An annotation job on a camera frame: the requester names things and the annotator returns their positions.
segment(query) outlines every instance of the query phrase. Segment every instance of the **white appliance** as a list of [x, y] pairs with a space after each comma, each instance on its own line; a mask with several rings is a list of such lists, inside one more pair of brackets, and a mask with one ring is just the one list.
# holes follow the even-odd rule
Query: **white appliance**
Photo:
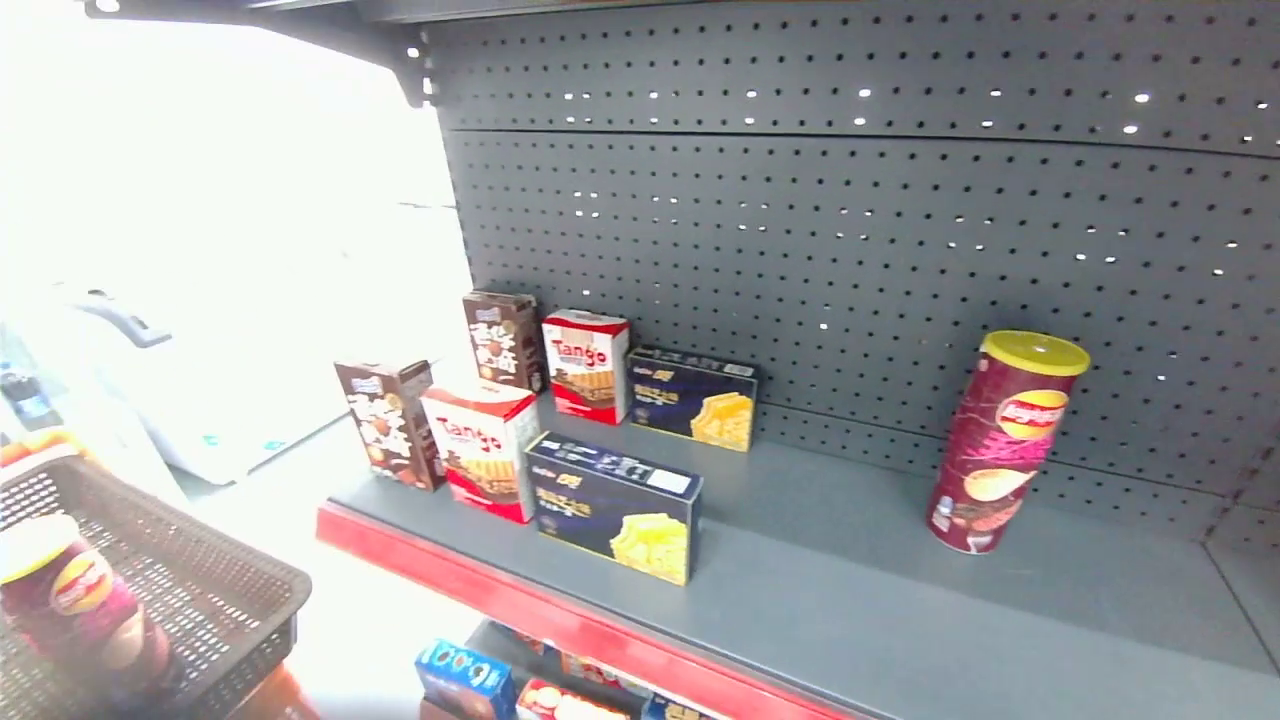
[[33, 301], [32, 293], [0, 299], [0, 360], [35, 377], [41, 406], [56, 414], [52, 425], [33, 427], [14, 413], [10, 400], [0, 401], [0, 442], [40, 451], [46, 447], [42, 438], [73, 438], [116, 478], [186, 509], [186, 496], [137, 414], [86, 363], [93, 356], [95, 340], [79, 332], [81, 319], [81, 313], [65, 306]]
[[86, 331], [111, 336], [95, 361], [156, 450], [205, 482], [242, 482], [347, 413], [333, 365], [315, 354], [170, 332], [101, 291], [72, 304]]

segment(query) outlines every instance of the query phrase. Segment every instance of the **blue box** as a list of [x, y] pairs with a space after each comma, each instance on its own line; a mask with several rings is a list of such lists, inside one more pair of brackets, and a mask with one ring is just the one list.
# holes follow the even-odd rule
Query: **blue box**
[[435, 641], [413, 662], [426, 701], [475, 720], [515, 720], [511, 666], [447, 641]]
[[543, 433], [525, 451], [545, 536], [667, 582], [692, 573], [703, 478]]
[[705, 715], [694, 710], [692, 707], [685, 707], [678, 702], [662, 697], [658, 693], [653, 693], [649, 702], [644, 703], [644, 710], [640, 712], [640, 720], [713, 720], [710, 715]]
[[631, 423], [746, 452], [760, 370], [707, 355], [640, 346], [627, 355]]

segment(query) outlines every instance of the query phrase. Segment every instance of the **potato chip can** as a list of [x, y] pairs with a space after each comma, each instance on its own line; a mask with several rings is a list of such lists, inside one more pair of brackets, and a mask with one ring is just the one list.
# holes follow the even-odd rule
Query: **potato chip can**
[[180, 680], [168, 634], [69, 515], [0, 532], [0, 610], [36, 653], [111, 705], [152, 701]]
[[997, 331], [983, 340], [925, 515], [938, 539], [973, 555], [996, 550], [1088, 369], [1088, 352], [1052, 336]]

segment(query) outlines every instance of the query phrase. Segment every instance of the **red shelf edge strip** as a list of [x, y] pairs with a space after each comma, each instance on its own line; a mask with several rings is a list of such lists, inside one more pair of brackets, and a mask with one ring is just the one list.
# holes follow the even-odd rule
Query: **red shelf edge strip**
[[842, 715], [758, 679], [708, 664], [585, 607], [556, 598], [495, 568], [335, 502], [320, 506], [316, 538], [504, 625], [652, 682], [726, 717], [859, 720], [859, 716]]

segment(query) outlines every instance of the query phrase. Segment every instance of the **yellow lid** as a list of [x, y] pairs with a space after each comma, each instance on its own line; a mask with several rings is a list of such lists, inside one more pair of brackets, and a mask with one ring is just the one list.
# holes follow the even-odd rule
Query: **yellow lid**
[[1027, 331], [996, 331], [982, 350], [1006, 365], [1055, 378], [1070, 378], [1089, 369], [1089, 354], [1060, 337]]
[[79, 525], [61, 512], [23, 520], [0, 532], [0, 584], [40, 570], [79, 537]]

